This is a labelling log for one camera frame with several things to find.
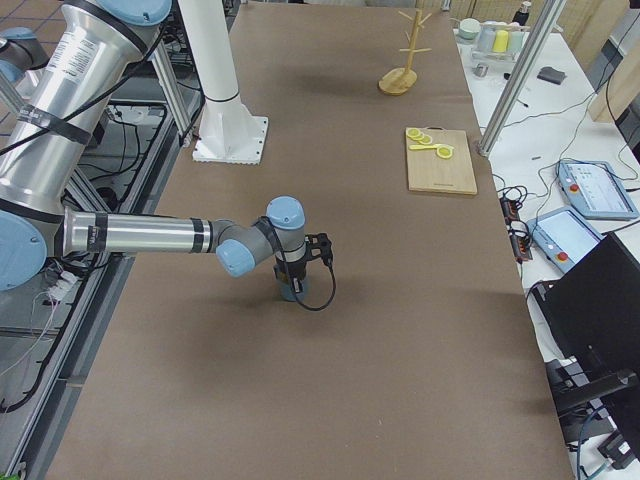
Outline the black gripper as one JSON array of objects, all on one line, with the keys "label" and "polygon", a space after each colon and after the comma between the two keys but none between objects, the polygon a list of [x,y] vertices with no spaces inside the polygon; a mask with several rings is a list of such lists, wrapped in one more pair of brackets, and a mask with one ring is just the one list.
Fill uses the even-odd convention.
[{"label": "black gripper", "polygon": [[306,261],[285,262],[277,259],[274,274],[282,293],[306,292]]}]

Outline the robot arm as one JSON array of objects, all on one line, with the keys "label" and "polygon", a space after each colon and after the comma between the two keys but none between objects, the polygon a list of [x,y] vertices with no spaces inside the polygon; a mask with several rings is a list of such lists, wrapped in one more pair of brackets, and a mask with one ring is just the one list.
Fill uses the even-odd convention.
[{"label": "robot arm", "polygon": [[1,152],[1,286],[34,277],[74,252],[213,253],[239,277],[274,258],[278,280],[300,289],[310,243],[300,202],[272,200],[243,227],[230,220],[81,212],[61,198],[125,71],[154,53],[168,1],[67,1],[66,29]]},{"label": "robot arm", "polygon": [[49,55],[36,37],[26,27],[12,27],[1,31],[1,73],[15,84],[28,70],[45,68]]}]

